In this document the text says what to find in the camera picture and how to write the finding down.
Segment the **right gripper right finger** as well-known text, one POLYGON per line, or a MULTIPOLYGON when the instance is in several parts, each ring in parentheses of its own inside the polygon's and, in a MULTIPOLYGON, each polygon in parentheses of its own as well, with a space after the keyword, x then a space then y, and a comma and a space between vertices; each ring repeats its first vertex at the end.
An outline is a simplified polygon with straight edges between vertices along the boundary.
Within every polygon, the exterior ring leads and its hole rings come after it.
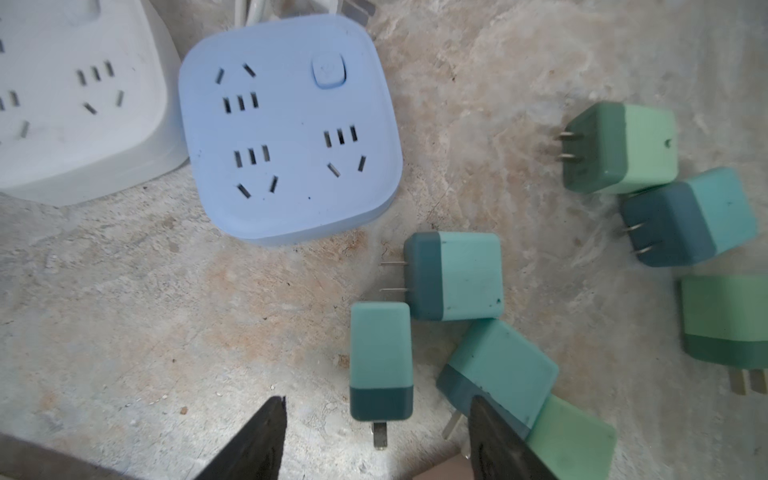
POLYGON ((469 438, 475 479, 557 479, 482 396, 472 399, 469 438))

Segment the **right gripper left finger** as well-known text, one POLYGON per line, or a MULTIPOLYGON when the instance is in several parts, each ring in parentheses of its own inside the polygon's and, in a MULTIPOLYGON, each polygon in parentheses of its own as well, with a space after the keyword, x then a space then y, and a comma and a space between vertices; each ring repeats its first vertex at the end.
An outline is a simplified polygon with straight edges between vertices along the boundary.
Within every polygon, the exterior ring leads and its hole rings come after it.
POLYGON ((196 479, 277 479, 286 430, 286 398, 272 396, 196 479))

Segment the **teal plug adapter small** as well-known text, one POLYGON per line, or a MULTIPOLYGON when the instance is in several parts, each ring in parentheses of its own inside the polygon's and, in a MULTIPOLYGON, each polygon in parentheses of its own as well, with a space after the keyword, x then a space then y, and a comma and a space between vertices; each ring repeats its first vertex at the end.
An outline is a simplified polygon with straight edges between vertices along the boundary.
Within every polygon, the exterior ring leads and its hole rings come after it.
POLYGON ((373 445, 388 446, 387 424, 407 420, 414 403, 410 308, 403 302, 357 302, 351 307, 350 414, 372 425, 373 445))

